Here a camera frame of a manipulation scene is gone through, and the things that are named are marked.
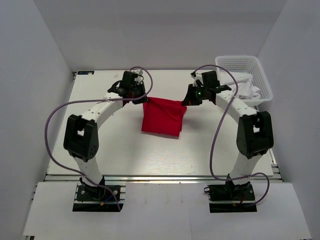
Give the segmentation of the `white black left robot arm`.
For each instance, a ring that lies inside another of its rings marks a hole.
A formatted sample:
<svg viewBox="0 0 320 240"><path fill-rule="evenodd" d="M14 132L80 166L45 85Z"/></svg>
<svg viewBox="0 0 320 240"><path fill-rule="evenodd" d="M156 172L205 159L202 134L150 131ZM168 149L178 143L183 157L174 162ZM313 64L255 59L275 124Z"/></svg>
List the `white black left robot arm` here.
<svg viewBox="0 0 320 240"><path fill-rule="evenodd" d="M147 101L143 70L134 68L124 71L122 79L112 84L104 98L88 111L68 117L63 147L84 174L80 182L94 199L99 200L106 193L105 180L96 160L99 128L127 103L138 105Z"/></svg>

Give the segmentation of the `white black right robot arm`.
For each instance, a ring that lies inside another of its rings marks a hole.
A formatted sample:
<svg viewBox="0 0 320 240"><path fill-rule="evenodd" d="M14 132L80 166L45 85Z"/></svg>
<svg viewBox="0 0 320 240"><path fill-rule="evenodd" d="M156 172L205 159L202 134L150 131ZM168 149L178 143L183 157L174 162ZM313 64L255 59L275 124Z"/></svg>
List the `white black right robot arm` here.
<svg viewBox="0 0 320 240"><path fill-rule="evenodd" d="M274 145L272 119L267 111L257 111L236 97L228 85L221 85L216 70L192 72L182 106L199 106L208 100L237 123L238 156L225 180L226 195L236 200L250 185L250 176L263 155Z"/></svg>

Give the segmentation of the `red t shirt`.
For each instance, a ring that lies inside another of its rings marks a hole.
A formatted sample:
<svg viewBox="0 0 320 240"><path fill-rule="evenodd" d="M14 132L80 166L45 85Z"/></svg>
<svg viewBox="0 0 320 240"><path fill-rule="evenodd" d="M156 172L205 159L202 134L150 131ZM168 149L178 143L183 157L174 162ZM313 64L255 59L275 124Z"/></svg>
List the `red t shirt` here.
<svg viewBox="0 0 320 240"><path fill-rule="evenodd" d="M186 111L181 101L150 97L143 103L141 131L178 138Z"/></svg>

